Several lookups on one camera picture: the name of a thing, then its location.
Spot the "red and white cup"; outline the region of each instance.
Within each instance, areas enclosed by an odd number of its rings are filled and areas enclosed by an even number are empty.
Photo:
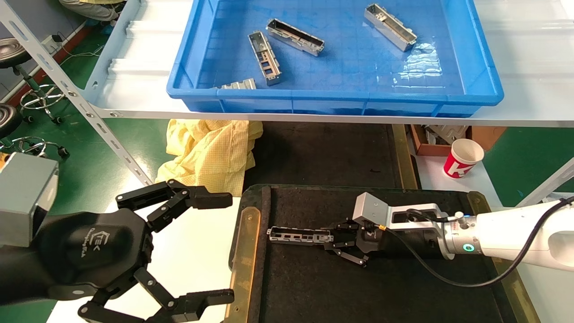
[[[484,149],[476,141],[457,139],[444,163],[444,173],[450,178],[462,178],[483,158]]]

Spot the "metal plate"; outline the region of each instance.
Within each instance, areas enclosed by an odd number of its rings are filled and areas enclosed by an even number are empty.
[[[235,261],[231,271],[231,289],[235,293],[235,301],[227,305],[225,323],[247,321],[260,221],[261,212],[256,207],[246,207],[241,211]]]

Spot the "black work surface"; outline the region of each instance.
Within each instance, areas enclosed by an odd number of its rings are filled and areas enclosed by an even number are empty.
[[[401,187],[391,125],[264,122],[255,141],[255,184]]]
[[[261,188],[245,192],[241,208],[261,210]],[[328,226],[349,217],[356,197],[365,191],[391,206],[437,203],[449,214],[472,213],[467,194],[461,192],[272,186],[268,226]],[[258,248],[262,245],[265,256],[257,262],[265,265],[259,270],[256,266],[251,294],[254,299],[253,293],[261,293],[261,303],[250,304],[260,306],[255,311],[260,313],[259,322],[516,322],[499,284],[480,289],[450,286],[415,259],[372,257],[367,268],[361,268],[320,247],[271,244],[260,236]],[[495,276],[492,261],[481,256],[458,255],[452,261],[428,263],[458,282]]]

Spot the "black stool seat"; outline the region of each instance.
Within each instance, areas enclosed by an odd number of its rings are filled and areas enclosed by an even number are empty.
[[[10,68],[32,59],[16,38],[0,39],[0,68]]]
[[[6,138],[22,123],[20,111],[11,105],[0,103],[0,138]]]

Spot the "electrical cable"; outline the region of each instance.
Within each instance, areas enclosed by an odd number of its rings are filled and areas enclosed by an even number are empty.
[[[418,262],[420,262],[422,264],[423,267],[425,267],[426,270],[428,270],[433,276],[435,276],[436,278],[442,280],[443,282],[453,285],[453,286],[457,286],[457,287],[486,287],[486,286],[490,286],[492,284],[498,283],[500,282],[502,279],[506,278],[513,270],[516,269],[516,267],[518,266],[518,264],[522,261],[522,259],[524,258],[524,256],[526,256],[526,253],[528,252],[528,249],[530,249],[530,246],[532,245],[532,242],[534,241],[534,239],[536,238],[536,235],[538,234],[538,231],[540,231],[540,228],[542,228],[542,225],[544,224],[544,222],[552,215],[554,214],[556,211],[560,210],[563,206],[566,205],[571,205],[572,202],[574,202],[574,197],[570,197],[567,199],[560,199],[560,202],[558,204],[553,205],[550,209],[548,209],[546,212],[544,212],[544,214],[540,217],[540,219],[538,220],[538,222],[536,222],[534,228],[532,229],[532,231],[530,232],[530,235],[528,235],[528,239],[526,239],[526,242],[524,243],[524,247],[522,247],[522,249],[520,250],[520,252],[518,253],[517,257],[514,259],[514,261],[512,262],[512,264],[510,265],[510,267],[508,267],[507,270],[505,270],[502,274],[498,275],[496,278],[492,278],[486,282],[482,282],[482,283],[476,283],[476,284],[468,284],[468,283],[459,283],[459,282],[455,282],[452,281],[448,278],[445,278],[443,276],[441,276],[440,274],[438,274],[436,271],[434,271],[434,269],[432,269],[422,258],[421,256],[419,256],[417,254],[417,252],[413,249],[413,247],[411,247],[409,245],[409,243],[407,243],[400,234],[398,234],[397,232],[395,232],[392,229],[389,229],[387,227],[385,227],[384,225],[380,225],[378,228],[380,230],[383,230],[385,232],[389,232],[390,234],[392,234],[394,237],[396,237],[397,239],[399,239],[400,242],[402,242],[405,247],[407,247],[407,249],[410,251],[410,253],[413,254],[413,256],[418,260]]]
[[[448,218],[433,218],[433,217],[429,216],[428,214],[426,214],[420,210],[417,210],[417,209],[408,209],[405,212],[407,215],[415,216],[415,217],[429,220],[432,222],[438,222],[438,223],[450,222],[450,221],[448,221]]]

